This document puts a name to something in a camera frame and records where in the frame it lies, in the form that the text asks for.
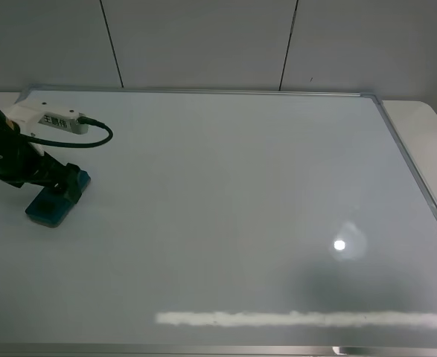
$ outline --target whiteboard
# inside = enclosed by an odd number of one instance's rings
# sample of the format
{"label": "whiteboard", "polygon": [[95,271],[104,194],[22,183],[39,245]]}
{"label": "whiteboard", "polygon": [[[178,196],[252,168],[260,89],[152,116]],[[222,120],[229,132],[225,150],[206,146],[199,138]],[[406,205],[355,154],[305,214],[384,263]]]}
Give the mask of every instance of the whiteboard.
{"label": "whiteboard", "polygon": [[58,228],[0,182],[0,344],[437,347],[437,221],[372,99],[30,97],[115,137],[47,149],[92,177]]}

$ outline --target whiteboard frame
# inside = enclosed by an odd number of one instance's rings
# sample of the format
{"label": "whiteboard frame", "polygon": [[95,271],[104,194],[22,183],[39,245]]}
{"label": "whiteboard frame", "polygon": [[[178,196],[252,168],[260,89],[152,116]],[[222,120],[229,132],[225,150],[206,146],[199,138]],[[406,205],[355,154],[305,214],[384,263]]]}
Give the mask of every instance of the whiteboard frame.
{"label": "whiteboard frame", "polygon": [[[433,198],[428,186],[425,184],[421,173],[415,166],[404,142],[398,135],[392,120],[385,110],[382,101],[374,94],[368,93],[332,93],[332,92],[279,92],[279,91],[213,91],[213,90],[165,90],[165,89],[97,89],[88,87],[68,86],[28,86],[19,95],[16,102],[26,99],[32,91],[102,91],[102,92],[137,92],[137,93],[188,93],[188,94],[251,94],[251,95],[322,95],[337,97],[365,97],[373,100],[380,116],[390,131],[398,149],[403,156],[411,174],[416,180],[427,204],[430,206],[437,220],[437,202]],[[246,356],[414,356],[437,357],[437,348],[407,348],[407,347],[323,347],[323,346],[178,346],[158,344],[0,344],[0,357],[2,356],[81,356],[92,357],[100,354],[103,357],[113,356],[141,356],[167,357],[166,355],[194,355],[220,356],[220,355],[246,355]]]}

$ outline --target blue eraser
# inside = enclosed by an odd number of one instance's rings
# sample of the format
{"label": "blue eraser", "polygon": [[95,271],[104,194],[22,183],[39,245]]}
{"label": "blue eraser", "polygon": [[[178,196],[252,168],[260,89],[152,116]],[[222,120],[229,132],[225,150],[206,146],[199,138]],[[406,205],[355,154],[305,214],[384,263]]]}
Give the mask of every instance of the blue eraser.
{"label": "blue eraser", "polygon": [[[81,192],[84,192],[91,178],[86,171],[77,176]],[[51,188],[45,187],[26,208],[26,214],[32,221],[47,227],[57,227],[74,207],[74,203],[57,195]]]}

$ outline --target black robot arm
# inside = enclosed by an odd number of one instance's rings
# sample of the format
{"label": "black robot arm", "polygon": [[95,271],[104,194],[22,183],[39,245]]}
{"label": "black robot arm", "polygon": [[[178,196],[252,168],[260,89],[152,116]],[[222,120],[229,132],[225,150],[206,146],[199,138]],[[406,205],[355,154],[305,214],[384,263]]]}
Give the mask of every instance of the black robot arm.
{"label": "black robot arm", "polygon": [[0,180],[15,187],[24,183],[49,187],[70,202],[77,203],[81,189],[77,183],[80,168],[62,165],[48,153],[40,155],[18,124],[5,117],[0,110]]}

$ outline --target white surface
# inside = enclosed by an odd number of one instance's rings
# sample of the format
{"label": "white surface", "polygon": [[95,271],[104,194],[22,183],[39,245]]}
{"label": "white surface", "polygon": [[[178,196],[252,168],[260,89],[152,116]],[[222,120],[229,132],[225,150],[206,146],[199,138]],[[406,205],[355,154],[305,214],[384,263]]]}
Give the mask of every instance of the white surface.
{"label": "white surface", "polygon": [[[0,342],[437,347],[437,223],[370,99],[32,97],[115,139],[49,150],[92,177],[57,229],[0,182]],[[161,323],[184,312],[299,324]]]}
{"label": "white surface", "polygon": [[437,115],[422,102],[385,100],[384,106],[437,202]]}

